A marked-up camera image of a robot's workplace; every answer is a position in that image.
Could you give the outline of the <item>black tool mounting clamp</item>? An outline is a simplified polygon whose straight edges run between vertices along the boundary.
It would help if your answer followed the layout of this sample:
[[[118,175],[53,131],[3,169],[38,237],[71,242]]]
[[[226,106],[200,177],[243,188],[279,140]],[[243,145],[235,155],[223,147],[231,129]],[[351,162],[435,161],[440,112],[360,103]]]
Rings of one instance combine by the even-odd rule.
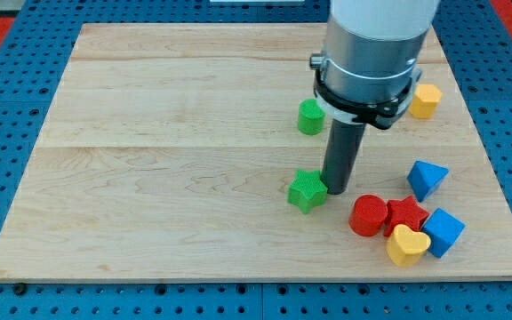
[[[378,129],[390,128],[410,107],[422,71],[415,69],[407,85],[400,93],[388,101],[362,103],[346,100],[333,93],[321,79],[321,72],[314,74],[314,94],[316,103],[326,115],[344,124],[370,124]]]

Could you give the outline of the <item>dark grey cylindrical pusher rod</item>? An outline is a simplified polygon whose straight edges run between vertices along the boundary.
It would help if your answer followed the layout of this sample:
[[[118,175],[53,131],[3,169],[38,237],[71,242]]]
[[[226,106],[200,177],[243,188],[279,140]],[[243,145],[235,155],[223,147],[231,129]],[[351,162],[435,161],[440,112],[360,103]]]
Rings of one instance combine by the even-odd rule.
[[[364,129],[365,124],[332,121],[321,171],[321,181],[328,194],[339,195],[346,191]]]

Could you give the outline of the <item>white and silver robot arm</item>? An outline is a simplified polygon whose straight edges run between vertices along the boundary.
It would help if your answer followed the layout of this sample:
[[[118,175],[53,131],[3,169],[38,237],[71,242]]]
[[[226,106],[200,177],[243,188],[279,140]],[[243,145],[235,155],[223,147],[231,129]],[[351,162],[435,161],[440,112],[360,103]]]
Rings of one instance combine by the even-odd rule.
[[[413,100],[416,67],[439,0],[332,0],[320,52],[309,58],[316,103],[332,118],[321,181],[348,186],[366,126],[389,129]]]

